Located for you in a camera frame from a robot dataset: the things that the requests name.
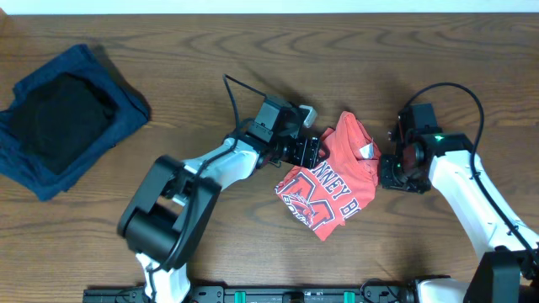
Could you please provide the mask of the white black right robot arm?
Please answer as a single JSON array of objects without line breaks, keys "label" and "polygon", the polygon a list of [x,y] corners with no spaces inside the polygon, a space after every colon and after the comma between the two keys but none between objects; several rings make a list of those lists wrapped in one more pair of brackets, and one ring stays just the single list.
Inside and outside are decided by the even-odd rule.
[{"label": "white black right robot arm", "polygon": [[404,302],[536,302],[538,234],[511,209],[462,133],[389,134],[395,145],[381,159],[381,184],[445,198],[478,257],[469,282],[447,276],[416,279]]}]

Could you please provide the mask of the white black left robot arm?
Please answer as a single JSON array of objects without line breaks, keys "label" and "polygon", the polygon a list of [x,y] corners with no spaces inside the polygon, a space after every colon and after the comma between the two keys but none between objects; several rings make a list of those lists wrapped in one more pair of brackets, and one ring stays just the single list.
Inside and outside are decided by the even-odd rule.
[{"label": "white black left robot arm", "polygon": [[145,272],[150,302],[181,302],[190,290],[186,263],[206,229],[221,192],[270,162],[313,168],[329,149],[317,137],[280,137],[273,143],[230,135],[204,156],[179,162],[159,157],[117,226]]}]

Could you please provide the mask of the red t-shirt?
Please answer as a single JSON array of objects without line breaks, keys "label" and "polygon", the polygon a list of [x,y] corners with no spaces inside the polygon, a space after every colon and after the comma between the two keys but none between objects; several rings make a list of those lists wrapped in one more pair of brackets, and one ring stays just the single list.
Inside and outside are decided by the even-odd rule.
[{"label": "red t-shirt", "polygon": [[354,114],[344,111],[322,135],[329,157],[316,167],[295,166],[275,193],[301,223],[325,241],[376,195],[382,154]]}]

